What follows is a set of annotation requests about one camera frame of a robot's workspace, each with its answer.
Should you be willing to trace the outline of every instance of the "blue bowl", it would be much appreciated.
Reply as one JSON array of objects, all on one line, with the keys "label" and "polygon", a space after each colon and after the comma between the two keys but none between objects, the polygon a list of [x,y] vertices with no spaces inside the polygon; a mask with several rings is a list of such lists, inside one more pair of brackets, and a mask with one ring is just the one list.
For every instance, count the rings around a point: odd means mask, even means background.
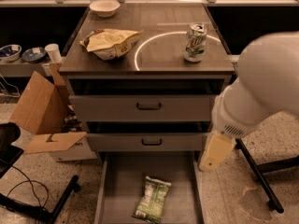
[{"label": "blue bowl", "polygon": [[20,45],[7,45],[0,48],[0,59],[3,59],[8,62],[14,62],[20,57],[20,53]]},{"label": "blue bowl", "polygon": [[47,52],[44,48],[33,48],[26,50],[21,58],[28,63],[40,63],[46,58]]}]

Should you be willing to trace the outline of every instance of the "soda can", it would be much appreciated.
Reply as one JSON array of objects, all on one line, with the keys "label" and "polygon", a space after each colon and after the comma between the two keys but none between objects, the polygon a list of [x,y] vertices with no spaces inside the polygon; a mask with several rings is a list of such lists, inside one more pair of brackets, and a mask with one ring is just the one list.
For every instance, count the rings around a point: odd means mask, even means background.
[{"label": "soda can", "polygon": [[202,60],[206,46],[206,27],[203,23],[192,23],[186,34],[188,44],[184,51],[184,58],[193,63]]}]

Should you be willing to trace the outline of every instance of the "cup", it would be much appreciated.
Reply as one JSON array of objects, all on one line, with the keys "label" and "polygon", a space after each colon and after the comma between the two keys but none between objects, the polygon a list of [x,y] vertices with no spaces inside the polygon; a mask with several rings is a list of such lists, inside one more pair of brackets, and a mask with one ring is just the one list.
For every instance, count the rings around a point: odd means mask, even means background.
[{"label": "cup", "polygon": [[48,55],[50,56],[50,60],[53,63],[60,63],[62,61],[62,56],[60,54],[59,47],[57,44],[48,44],[45,47],[45,51],[48,53]]}]

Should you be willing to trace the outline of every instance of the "bowl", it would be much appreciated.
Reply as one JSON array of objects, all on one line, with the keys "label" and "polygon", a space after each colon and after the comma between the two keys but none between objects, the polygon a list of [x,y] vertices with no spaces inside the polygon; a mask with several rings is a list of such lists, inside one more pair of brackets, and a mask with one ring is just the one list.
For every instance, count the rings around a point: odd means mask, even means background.
[{"label": "bowl", "polygon": [[26,50],[21,58],[28,63],[40,63],[46,58],[47,52],[44,48],[33,48]]},{"label": "bowl", "polygon": [[14,62],[18,60],[21,53],[21,46],[20,45],[7,45],[0,48],[0,59],[7,61],[7,62]]},{"label": "bowl", "polygon": [[117,8],[120,7],[117,0],[95,0],[90,3],[90,9],[101,18],[112,17]]}]

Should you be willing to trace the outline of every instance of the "drawer handle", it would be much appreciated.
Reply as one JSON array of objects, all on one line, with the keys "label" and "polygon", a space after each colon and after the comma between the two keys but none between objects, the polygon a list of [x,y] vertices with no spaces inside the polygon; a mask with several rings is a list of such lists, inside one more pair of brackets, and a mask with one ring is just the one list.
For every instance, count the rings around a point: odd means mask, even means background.
[{"label": "drawer handle", "polygon": [[162,144],[162,138],[157,142],[149,142],[144,139],[141,140],[143,146],[160,146]]},{"label": "drawer handle", "polygon": [[140,103],[136,104],[136,108],[139,110],[159,110],[161,109],[162,105],[161,103],[157,105],[141,105]]}]

